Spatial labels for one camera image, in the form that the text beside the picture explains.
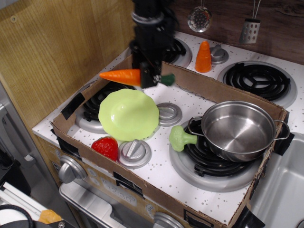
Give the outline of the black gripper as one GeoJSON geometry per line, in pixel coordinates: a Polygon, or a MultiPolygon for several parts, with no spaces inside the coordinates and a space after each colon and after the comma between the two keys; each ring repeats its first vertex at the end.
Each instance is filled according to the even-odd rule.
{"type": "Polygon", "coordinates": [[[133,68],[140,68],[141,88],[158,84],[155,71],[161,71],[164,51],[173,45],[175,19],[134,19],[135,39],[130,43],[133,68]]]}

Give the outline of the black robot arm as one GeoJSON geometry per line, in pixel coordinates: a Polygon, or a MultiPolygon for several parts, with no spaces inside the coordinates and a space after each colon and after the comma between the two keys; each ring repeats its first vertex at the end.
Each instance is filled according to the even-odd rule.
{"type": "Polygon", "coordinates": [[[132,19],[135,38],[129,48],[133,68],[140,70],[140,87],[149,88],[162,83],[175,83],[173,74],[162,75],[162,61],[166,50],[174,43],[176,17],[169,8],[169,0],[134,0],[132,19]]]}

